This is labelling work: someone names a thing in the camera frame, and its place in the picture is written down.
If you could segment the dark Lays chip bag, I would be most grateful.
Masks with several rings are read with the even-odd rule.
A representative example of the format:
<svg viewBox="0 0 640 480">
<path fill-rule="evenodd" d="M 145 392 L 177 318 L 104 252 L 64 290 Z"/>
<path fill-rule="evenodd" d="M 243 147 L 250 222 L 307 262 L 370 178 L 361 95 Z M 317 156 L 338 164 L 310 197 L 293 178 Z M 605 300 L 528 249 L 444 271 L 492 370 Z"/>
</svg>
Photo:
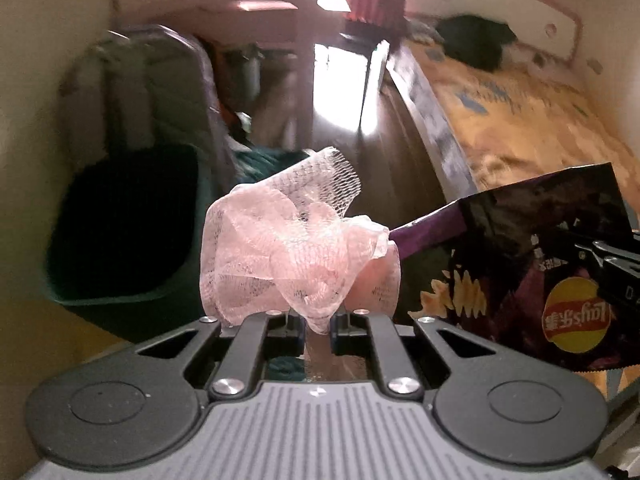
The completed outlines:
<svg viewBox="0 0 640 480">
<path fill-rule="evenodd" d="M 396 314 L 441 318 L 574 370 L 639 361 L 639 285 L 600 287 L 576 243 L 630 237 L 610 164 L 578 166 L 460 198 L 394 229 Z"/>
</svg>

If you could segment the black pillow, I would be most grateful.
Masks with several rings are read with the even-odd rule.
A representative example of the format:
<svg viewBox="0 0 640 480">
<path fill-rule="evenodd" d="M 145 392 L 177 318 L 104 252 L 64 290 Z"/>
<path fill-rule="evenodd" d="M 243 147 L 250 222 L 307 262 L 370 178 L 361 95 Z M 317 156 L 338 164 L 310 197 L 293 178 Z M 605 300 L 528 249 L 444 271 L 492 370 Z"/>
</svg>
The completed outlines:
<svg viewBox="0 0 640 480">
<path fill-rule="evenodd" d="M 447 56 L 485 72 L 498 70 L 502 48 L 518 40 L 508 24 L 471 14 L 440 20 L 436 32 Z"/>
</svg>

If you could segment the pink wooden desk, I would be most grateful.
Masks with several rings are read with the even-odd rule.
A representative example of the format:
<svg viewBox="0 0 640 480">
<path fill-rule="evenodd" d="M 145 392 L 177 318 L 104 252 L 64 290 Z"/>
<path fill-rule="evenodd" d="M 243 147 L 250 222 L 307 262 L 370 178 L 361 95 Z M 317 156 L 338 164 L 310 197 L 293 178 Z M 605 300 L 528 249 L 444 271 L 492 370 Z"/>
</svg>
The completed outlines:
<svg viewBox="0 0 640 480">
<path fill-rule="evenodd" d="M 314 125 L 314 46 L 344 27 L 346 0 L 156 0 L 120 14 L 122 24 L 162 24 L 225 47 L 254 44 L 296 56 L 294 146 L 310 148 Z"/>
</svg>

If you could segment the white pink headboard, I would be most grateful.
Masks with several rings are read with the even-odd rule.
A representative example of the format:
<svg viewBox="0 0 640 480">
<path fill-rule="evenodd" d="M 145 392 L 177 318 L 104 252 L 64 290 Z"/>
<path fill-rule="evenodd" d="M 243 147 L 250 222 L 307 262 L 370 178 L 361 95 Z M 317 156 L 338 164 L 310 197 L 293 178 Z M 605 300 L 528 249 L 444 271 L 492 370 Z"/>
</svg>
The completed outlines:
<svg viewBox="0 0 640 480">
<path fill-rule="evenodd" d="M 520 44 L 566 64 L 584 36 L 579 15 L 555 0 L 406 0 L 406 15 L 432 23 L 471 15 L 506 24 Z"/>
</svg>

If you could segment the purple grey backpack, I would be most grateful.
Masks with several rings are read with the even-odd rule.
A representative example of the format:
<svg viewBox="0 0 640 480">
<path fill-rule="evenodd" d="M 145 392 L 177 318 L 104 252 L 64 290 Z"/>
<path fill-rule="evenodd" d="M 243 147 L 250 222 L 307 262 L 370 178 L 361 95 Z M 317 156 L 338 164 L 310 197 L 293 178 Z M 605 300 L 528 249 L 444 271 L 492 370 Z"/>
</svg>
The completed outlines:
<svg viewBox="0 0 640 480">
<path fill-rule="evenodd" d="M 123 150 L 188 144 L 217 192 L 235 185 L 209 57 L 194 37 L 166 26 L 108 30 L 63 76 L 58 117 L 76 170 Z"/>
</svg>

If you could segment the bed with orange patterned sheet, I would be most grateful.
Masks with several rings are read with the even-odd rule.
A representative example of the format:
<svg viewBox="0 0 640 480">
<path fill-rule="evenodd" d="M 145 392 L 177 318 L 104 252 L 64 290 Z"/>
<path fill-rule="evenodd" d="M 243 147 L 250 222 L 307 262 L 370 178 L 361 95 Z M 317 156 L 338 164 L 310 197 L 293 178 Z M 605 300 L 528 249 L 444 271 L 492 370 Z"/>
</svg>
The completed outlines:
<svg viewBox="0 0 640 480">
<path fill-rule="evenodd" d="M 606 132 L 574 88 L 521 68 L 478 70 L 439 46 L 411 40 L 393 59 L 391 71 L 422 127 L 447 205 L 544 174 L 610 164 L 631 229 L 639 231 L 638 160 Z M 639 361 L 607 370 L 633 380 Z M 607 370 L 578 373 L 600 382 Z"/>
</svg>

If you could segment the teal white quilted blanket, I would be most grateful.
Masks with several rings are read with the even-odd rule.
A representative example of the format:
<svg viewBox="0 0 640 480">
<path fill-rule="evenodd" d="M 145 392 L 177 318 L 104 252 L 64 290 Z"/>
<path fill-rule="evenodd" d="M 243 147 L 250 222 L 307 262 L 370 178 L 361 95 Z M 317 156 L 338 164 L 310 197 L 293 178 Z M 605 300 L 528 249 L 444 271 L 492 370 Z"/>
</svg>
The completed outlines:
<svg viewBox="0 0 640 480">
<path fill-rule="evenodd" d="M 236 183 L 256 183 L 298 164 L 309 157 L 305 151 L 288 151 L 282 148 L 243 148 L 233 151 Z"/>
</svg>

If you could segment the dark green trash bin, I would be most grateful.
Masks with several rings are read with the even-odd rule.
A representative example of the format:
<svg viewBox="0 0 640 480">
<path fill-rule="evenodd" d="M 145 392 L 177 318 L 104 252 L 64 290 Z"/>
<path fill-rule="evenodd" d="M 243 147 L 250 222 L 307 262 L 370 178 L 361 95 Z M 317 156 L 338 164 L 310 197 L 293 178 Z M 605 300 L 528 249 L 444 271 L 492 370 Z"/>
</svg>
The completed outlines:
<svg viewBox="0 0 640 480">
<path fill-rule="evenodd" d="M 208 169 L 191 145 L 126 150 L 85 166 L 62 199 L 46 257 L 61 304 L 160 294 L 198 247 Z"/>
</svg>

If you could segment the pink mesh fruit net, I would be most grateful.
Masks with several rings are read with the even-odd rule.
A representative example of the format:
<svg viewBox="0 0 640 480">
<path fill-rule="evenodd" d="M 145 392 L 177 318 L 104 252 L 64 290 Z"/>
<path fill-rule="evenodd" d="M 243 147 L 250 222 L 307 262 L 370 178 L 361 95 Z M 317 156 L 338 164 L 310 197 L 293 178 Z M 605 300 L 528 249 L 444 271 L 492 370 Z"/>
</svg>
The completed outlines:
<svg viewBox="0 0 640 480">
<path fill-rule="evenodd" d="M 324 148 L 208 208 L 202 237 L 204 312 L 227 325 L 294 310 L 316 333 L 340 307 L 394 313 L 400 262 L 390 230 L 349 216 L 359 195 L 354 167 Z"/>
</svg>

